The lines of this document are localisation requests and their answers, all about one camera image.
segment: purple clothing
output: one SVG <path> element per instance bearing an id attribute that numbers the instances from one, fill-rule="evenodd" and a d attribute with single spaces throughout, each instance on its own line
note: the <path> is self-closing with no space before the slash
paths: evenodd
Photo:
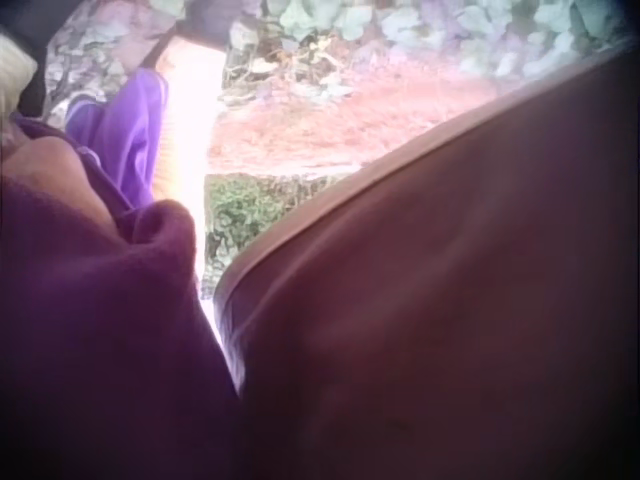
<path id="1" fill-rule="evenodd" d="M 149 205 L 167 85 L 138 70 L 108 106 L 82 100 L 67 115 L 66 132 L 102 160 L 102 169 L 136 207 Z"/>
<path id="2" fill-rule="evenodd" d="M 193 221 L 174 202 L 146 205 L 163 102 L 148 79 L 84 112 L 87 130 L 72 122 L 68 139 L 123 241 L 2 179 L 1 478 L 233 474 L 238 398 L 197 300 Z"/>

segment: skin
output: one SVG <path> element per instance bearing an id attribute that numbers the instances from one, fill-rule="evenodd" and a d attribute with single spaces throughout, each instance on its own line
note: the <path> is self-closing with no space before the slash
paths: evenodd
<path id="1" fill-rule="evenodd" d="M 54 137 L 29 140 L 22 136 L 20 146 L 2 162 L 2 176 L 54 197 L 106 234 L 119 237 L 106 205 L 89 184 L 80 158 L 65 141 Z"/>

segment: white fabric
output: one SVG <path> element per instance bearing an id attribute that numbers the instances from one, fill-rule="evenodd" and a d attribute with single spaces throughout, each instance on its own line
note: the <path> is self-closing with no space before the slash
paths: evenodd
<path id="1" fill-rule="evenodd" d="M 16 109 L 20 94 L 37 68 L 35 60 L 11 39 L 0 34 L 0 120 Z"/>

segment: red dirt ground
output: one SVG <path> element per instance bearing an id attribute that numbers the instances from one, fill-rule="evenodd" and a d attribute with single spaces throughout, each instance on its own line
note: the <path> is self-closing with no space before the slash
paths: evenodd
<path id="1" fill-rule="evenodd" d="M 490 82 L 435 57 L 385 62 L 348 77 L 355 92 L 336 104 L 256 103 L 227 113 L 216 124 L 209 173 L 357 168 L 497 96 Z"/>

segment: maroon fabric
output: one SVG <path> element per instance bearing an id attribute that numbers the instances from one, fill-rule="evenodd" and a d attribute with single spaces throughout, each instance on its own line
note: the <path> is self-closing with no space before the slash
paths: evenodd
<path id="1" fill-rule="evenodd" d="M 261 256 L 281 240 L 269 232 L 232 265 L 217 308 L 247 478 L 623 475 L 639 63 L 445 125 L 451 141 L 320 217 L 344 186 L 330 189 L 285 220 L 308 228 Z"/>

